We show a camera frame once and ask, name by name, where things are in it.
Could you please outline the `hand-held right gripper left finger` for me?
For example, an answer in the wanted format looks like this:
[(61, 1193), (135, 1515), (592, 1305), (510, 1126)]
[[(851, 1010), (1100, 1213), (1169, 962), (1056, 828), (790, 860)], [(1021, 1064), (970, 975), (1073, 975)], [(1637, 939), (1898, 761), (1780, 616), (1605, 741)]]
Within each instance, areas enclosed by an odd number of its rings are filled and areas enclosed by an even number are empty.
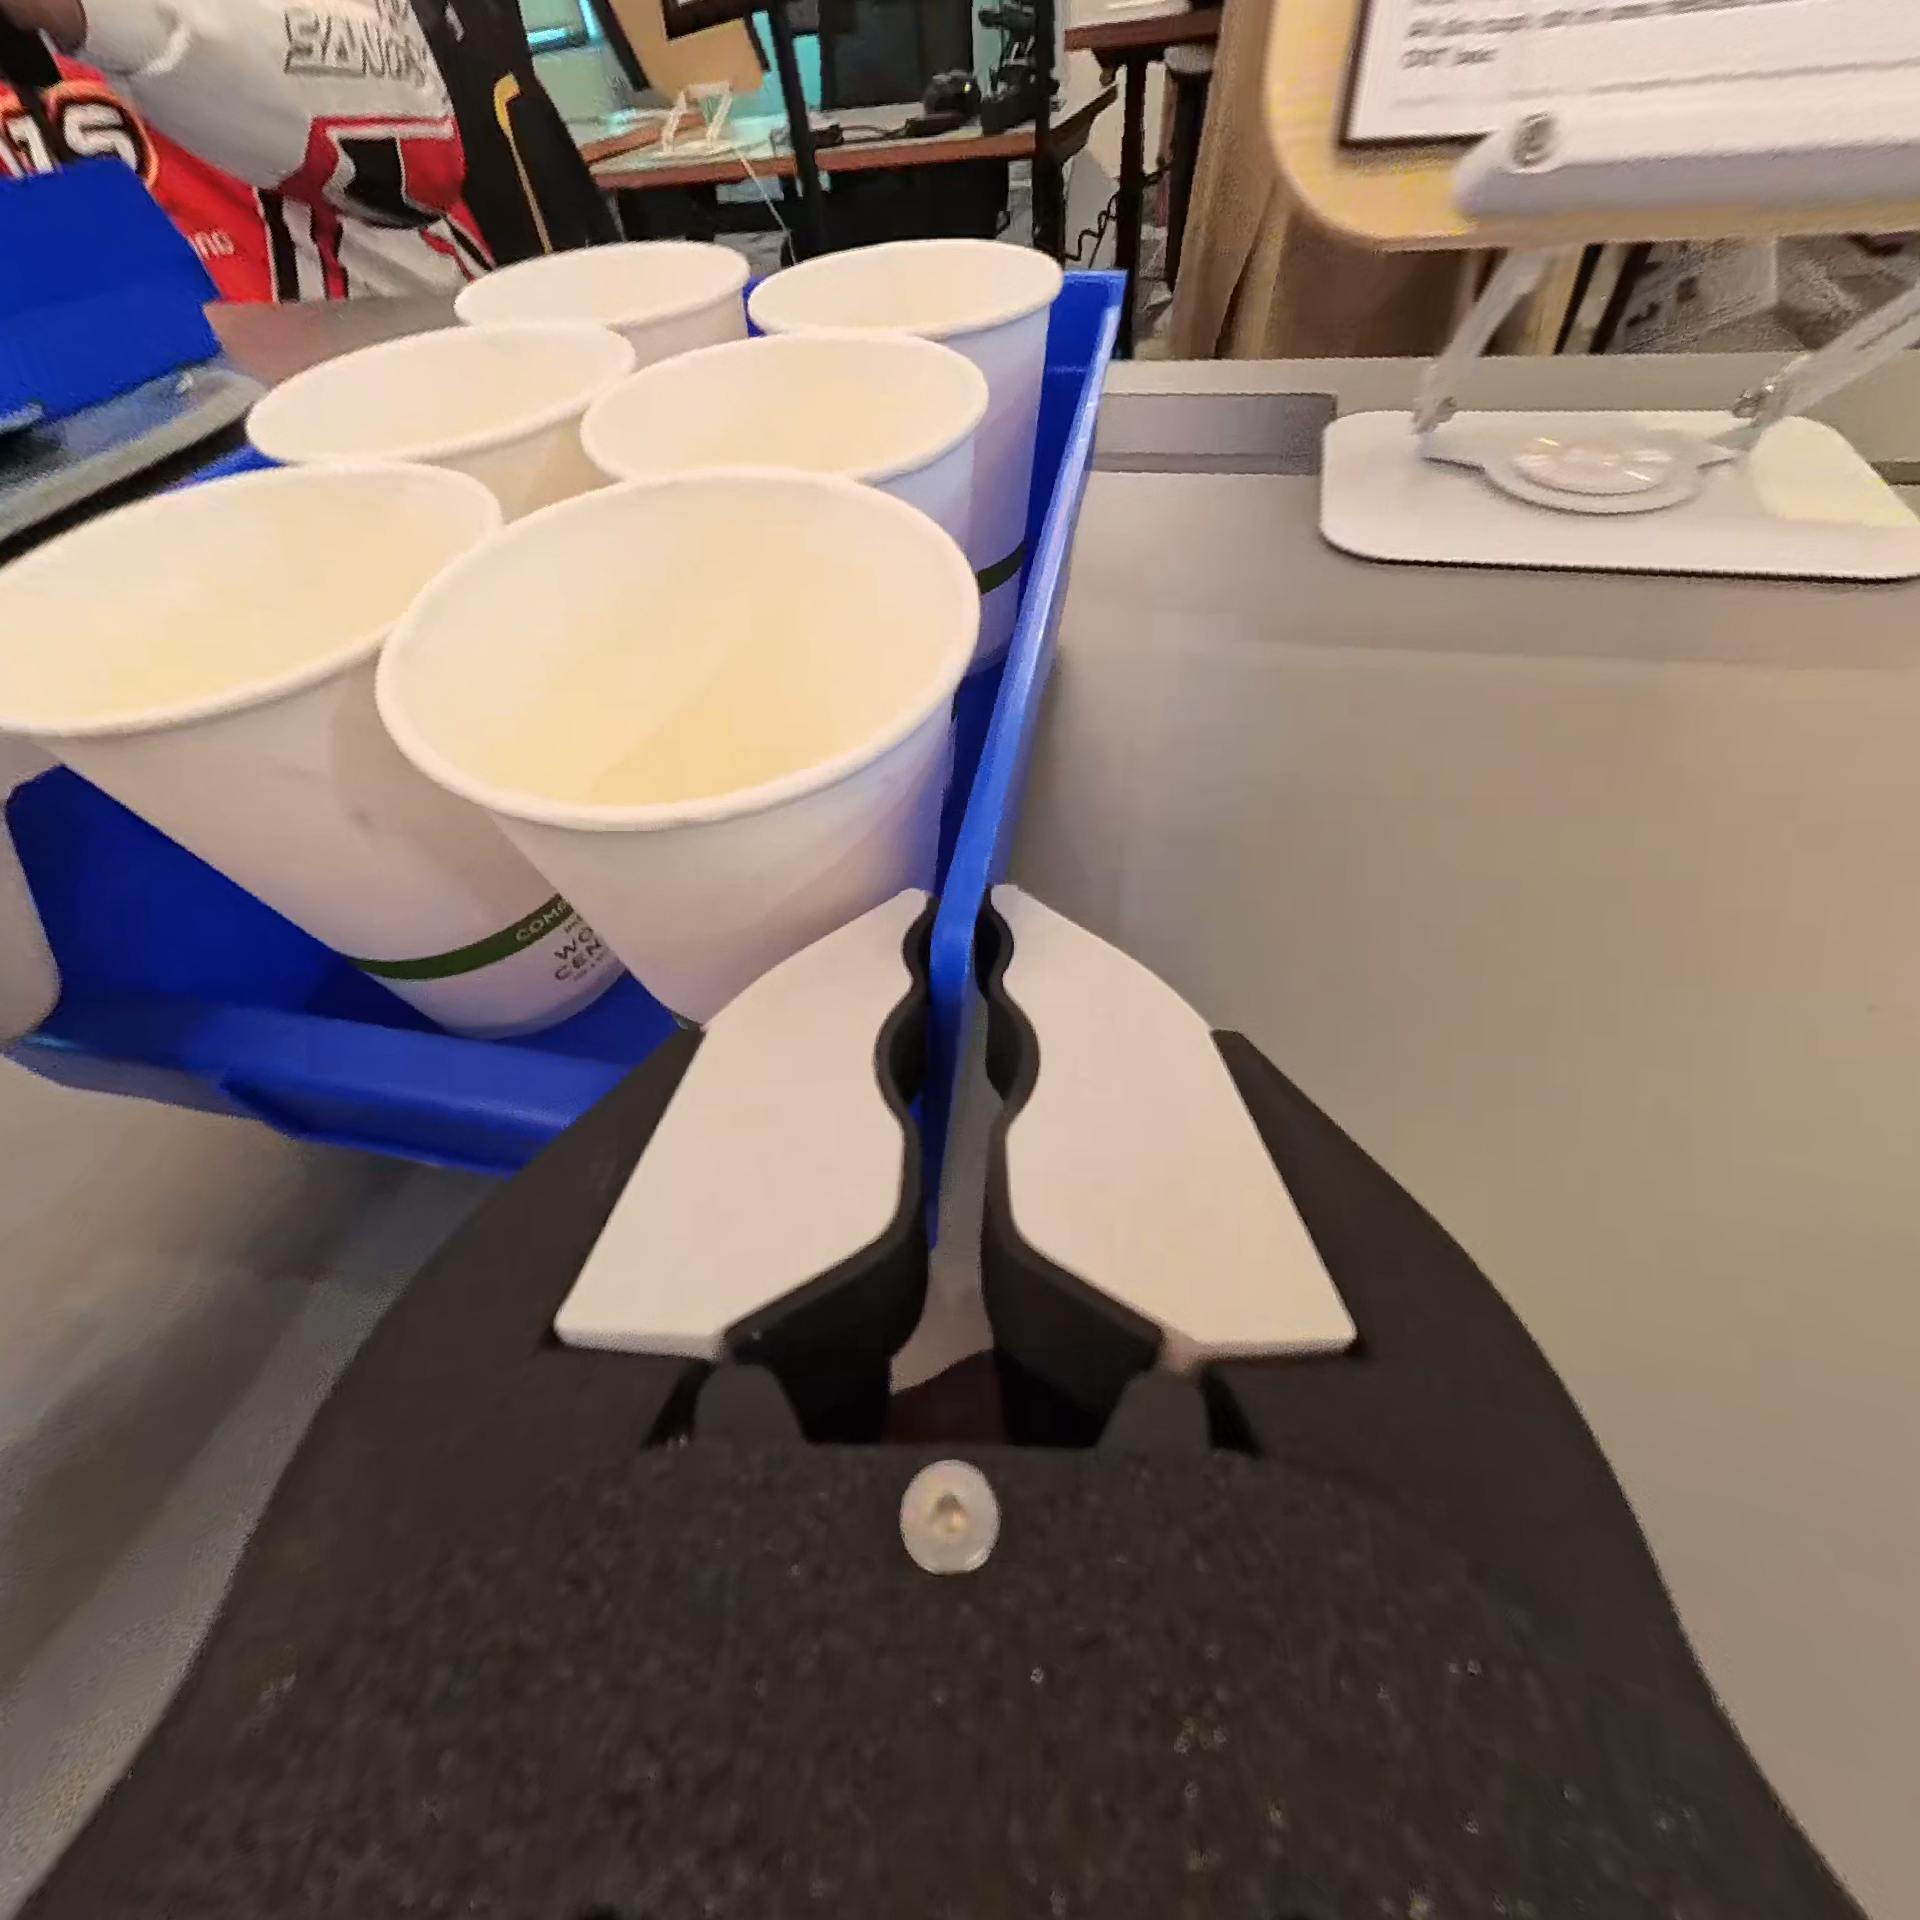
[(706, 1020), (557, 1346), (754, 1363), (800, 1426), (875, 1412), (925, 1314), (925, 939), (901, 891)]

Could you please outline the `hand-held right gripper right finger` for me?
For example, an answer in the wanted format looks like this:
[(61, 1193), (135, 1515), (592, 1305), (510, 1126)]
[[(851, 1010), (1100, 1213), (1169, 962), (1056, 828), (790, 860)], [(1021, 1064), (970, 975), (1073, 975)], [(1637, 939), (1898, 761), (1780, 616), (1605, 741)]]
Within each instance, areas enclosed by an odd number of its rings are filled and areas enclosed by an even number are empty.
[(975, 926), (981, 1305), (1021, 1385), (1100, 1426), (1143, 1377), (1357, 1351), (1357, 1317), (1212, 1033), (1023, 891)]

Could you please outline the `blue plastic bin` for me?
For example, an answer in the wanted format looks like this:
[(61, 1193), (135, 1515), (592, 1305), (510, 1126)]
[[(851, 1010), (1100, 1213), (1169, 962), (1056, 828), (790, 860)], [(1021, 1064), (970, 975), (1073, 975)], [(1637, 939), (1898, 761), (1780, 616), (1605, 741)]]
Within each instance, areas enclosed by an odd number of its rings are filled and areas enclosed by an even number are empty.
[[(975, 1010), (975, 911), (1004, 876), (1056, 663), (1120, 300), (1120, 276), (1069, 276), (1048, 307), (1021, 624), (1004, 658), (959, 690), (933, 911), (933, 1091), (916, 1094), (925, 1178), (944, 1159)], [(640, 981), (619, 981), (516, 1042), (442, 1041), (68, 769), (32, 778), (5, 799), (5, 828), (61, 968), (59, 1016), (12, 1057), (61, 1091), (263, 1117), (284, 1140), (432, 1171), (516, 1178), (677, 1033)]]
[(0, 182), (0, 432), (32, 432), (221, 357), (210, 276), (135, 169), (90, 155)]

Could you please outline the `group of white paper cups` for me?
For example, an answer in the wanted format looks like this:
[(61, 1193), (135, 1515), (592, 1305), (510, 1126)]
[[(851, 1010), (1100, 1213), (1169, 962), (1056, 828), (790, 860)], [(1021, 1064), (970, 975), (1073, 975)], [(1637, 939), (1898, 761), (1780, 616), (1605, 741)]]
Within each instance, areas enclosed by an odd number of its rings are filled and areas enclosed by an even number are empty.
[(398, 760), (377, 669), (509, 516), (420, 463), (252, 469), (101, 516), (0, 576), (0, 723), (442, 1033), (527, 1041), (619, 962)]

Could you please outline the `person's right hand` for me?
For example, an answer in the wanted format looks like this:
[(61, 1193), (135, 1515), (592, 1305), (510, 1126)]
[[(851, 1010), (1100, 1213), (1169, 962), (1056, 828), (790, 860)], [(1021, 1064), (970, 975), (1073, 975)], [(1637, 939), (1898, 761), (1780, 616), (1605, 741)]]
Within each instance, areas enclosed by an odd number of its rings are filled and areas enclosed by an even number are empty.
[(890, 1395), (881, 1423), (890, 1444), (933, 1450), (933, 1444), (1004, 1444), (1004, 1410), (999, 1410), (999, 1358), (975, 1351), (944, 1363), (937, 1377)]

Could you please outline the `grey pouch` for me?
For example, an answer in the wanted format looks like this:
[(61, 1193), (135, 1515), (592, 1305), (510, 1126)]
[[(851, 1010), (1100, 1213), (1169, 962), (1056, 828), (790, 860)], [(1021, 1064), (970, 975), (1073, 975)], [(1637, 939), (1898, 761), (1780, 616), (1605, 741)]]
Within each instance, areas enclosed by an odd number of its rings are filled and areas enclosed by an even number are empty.
[(252, 463), (243, 421), (266, 386), (232, 361), (167, 371), (68, 421), (18, 405), (0, 426), (0, 545), (46, 535), (126, 494)]

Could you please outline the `wood-edged table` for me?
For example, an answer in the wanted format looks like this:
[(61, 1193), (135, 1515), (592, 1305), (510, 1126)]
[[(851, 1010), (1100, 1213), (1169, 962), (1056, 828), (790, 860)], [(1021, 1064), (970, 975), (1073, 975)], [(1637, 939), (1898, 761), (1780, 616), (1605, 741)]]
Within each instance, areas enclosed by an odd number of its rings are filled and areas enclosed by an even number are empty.
[[(453, 294), (404, 294), (404, 300), (292, 300), (292, 307), (210, 300), (207, 317), (210, 317), (232, 371), (243, 371), (263, 386), (284, 386), (290, 375), (298, 375), (313, 361), (330, 361), (330, 357), (360, 351), (360, 345), (439, 330), (458, 313), (453, 313)], [(5, 535), (0, 565), (112, 516), (112, 506), (172, 494), (172, 485), (195, 485), (195, 482), (210, 482), (210, 474), (243, 474), (243, 469), (263, 469), (263, 455), (252, 449), (243, 426), (226, 426), (226, 432), (172, 449), (167, 463), (155, 463), (155, 469), (143, 469), (143, 474), (128, 474), (104, 494), (90, 494), (90, 500), (48, 516), (46, 523)]]

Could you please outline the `tan cloth cover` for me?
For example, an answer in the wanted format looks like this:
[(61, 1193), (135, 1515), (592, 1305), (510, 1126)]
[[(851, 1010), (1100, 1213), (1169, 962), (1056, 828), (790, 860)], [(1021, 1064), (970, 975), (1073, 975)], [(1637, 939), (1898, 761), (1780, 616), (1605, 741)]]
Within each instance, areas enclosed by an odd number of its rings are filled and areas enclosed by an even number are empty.
[(1313, 361), (1438, 357), (1472, 313), (1481, 253), (1362, 253), (1308, 221), (1261, 130), (1270, 0), (1224, 0), (1193, 155), (1169, 357)]

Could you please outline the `wood-top desk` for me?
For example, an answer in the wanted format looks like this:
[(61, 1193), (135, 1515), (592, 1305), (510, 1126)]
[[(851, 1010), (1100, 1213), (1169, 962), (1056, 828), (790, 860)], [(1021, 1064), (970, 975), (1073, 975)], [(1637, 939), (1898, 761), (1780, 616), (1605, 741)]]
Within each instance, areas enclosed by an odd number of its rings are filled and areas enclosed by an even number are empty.
[[(901, 107), (867, 107), (837, 121), (837, 143), (812, 143), (828, 210), (851, 210), (854, 173), (1004, 173), (1023, 169), (1037, 182), (1045, 163), (1069, 163), (1095, 121), (1120, 102), (1110, 84), (1083, 84), (1064, 97), (1064, 110), (1048, 124), (1004, 124), (1004, 130), (901, 130)], [(628, 238), (641, 238), (650, 223), (633, 210), (640, 195), (697, 195), (719, 201), (723, 188), (744, 188), (738, 209), (711, 209), (711, 234), (775, 234), (783, 221), (800, 221), (800, 163), (790, 148), (790, 124), (775, 110), (733, 121), (719, 135), (684, 135), (663, 143), (666, 110), (619, 110), (613, 124), (592, 124), (580, 135), (587, 173), (601, 195), (613, 195), (613, 210)]]

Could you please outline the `printed instruction sheet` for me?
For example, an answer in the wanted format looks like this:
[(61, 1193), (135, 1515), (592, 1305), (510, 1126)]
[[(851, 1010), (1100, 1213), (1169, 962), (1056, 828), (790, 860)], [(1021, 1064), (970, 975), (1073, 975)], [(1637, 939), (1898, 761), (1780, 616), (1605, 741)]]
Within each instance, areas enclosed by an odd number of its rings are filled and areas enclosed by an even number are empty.
[(1357, 5), (1335, 135), (1481, 135), (1517, 102), (1912, 84), (1912, 52), (1912, 0), (1373, 0)]

